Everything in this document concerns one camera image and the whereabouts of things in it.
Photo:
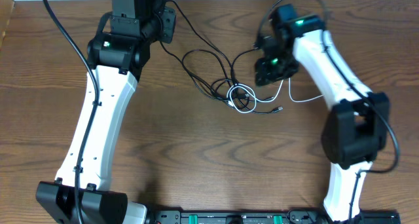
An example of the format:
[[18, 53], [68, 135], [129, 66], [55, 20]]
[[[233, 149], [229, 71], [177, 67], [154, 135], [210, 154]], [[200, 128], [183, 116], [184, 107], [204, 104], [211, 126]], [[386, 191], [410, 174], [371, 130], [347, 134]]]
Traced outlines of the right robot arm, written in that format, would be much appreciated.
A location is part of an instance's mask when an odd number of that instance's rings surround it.
[[290, 79], [303, 66], [329, 110], [321, 145], [331, 163], [323, 208], [333, 223], [362, 223], [359, 199], [365, 176], [386, 145], [390, 102], [374, 93], [349, 68], [318, 15], [298, 16], [293, 5], [271, 9], [263, 18], [272, 35], [257, 32], [264, 56], [255, 63], [255, 84]]

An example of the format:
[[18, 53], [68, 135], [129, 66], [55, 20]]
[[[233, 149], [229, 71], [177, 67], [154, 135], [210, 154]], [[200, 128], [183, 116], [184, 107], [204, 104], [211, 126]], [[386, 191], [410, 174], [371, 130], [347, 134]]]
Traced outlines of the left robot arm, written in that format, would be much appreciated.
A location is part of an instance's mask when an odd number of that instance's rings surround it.
[[146, 206], [111, 190], [115, 145], [152, 43], [170, 43], [175, 11], [167, 0], [112, 0], [88, 52], [87, 85], [69, 151], [37, 202], [57, 223], [152, 223]]

